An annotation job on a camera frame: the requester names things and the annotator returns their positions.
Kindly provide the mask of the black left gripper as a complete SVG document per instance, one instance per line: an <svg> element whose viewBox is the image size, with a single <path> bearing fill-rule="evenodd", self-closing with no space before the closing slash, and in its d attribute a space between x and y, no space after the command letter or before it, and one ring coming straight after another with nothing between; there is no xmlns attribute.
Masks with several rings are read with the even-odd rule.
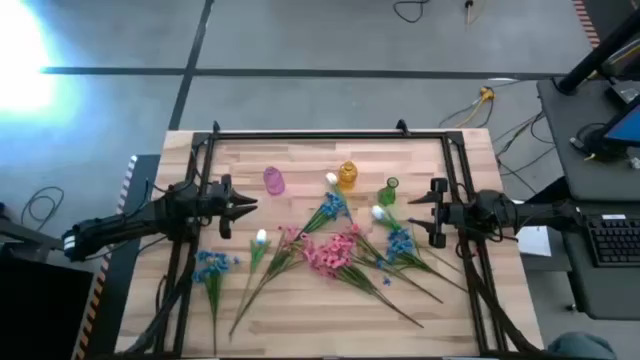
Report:
<svg viewBox="0 0 640 360"><path fill-rule="evenodd" d="M232 190L231 176L225 174L219 182L212 183L208 186L199 205L204 216L217 216L219 218L218 230L223 239L231 238L232 219L237 220L257 209L256 205L250 205L255 204L257 202L256 199L241 195Z"/></svg>

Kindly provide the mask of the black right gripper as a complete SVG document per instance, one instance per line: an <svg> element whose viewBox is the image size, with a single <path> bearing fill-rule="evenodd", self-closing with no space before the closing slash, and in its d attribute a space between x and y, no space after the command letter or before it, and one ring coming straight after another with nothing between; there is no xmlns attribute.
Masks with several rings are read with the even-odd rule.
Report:
<svg viewBox="0 0 640 360"><path fill-rule="evenodd" d="M445 178L433 178L431 180L431 191L425 195L410 200L409 204L434 203L432 211L434 224L428 221L409 218L408 222L423 228L429 233L429 244L435 248L446 247L446 235L443 233L444 224L463 226L464 211L463 203L445 203L444 194L448 191L448 180Z"/></svg>

